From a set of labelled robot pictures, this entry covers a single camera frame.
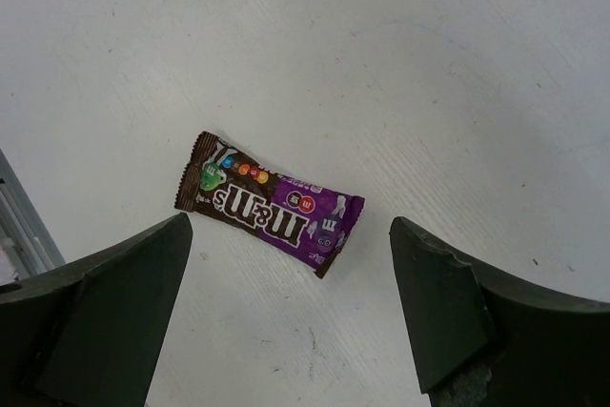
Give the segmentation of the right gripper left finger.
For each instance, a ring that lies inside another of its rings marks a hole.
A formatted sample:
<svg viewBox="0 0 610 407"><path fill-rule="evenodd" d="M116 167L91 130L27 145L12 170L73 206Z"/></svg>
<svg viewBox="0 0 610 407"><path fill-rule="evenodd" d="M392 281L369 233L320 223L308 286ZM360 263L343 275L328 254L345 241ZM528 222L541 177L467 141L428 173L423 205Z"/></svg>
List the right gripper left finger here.
<svg viewBox="0 0 610 407"><path fill-rule="evenodd" d="M192 240L177 214L2 286L2 405L145 405Z"/></svg>

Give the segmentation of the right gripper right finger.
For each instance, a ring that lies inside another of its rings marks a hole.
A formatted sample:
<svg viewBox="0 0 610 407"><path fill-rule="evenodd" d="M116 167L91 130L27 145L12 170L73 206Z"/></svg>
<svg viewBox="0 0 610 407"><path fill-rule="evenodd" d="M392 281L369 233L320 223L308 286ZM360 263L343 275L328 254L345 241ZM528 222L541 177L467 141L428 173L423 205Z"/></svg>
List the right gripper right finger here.
<svg viewBox="0 0 610 407"><path fill-rule="evenodd" d="M609 306L508 274L405 217L390 228L419 389L434 406L605 406Z"/></svg>

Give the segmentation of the brown purple M&M's packet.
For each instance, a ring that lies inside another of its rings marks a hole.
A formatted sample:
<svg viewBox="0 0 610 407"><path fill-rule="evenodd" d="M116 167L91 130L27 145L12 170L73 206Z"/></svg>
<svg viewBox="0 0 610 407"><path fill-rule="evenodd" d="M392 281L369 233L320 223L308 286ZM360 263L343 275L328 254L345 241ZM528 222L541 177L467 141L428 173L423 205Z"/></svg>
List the brown purple M&M's packet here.
<svg viewBox="0 0 610 407"><path fill-rule="evenodd" d="M221 137L195 140L174 207L251 234L324 277L342 251L365 198L275 173Z"/></svg>

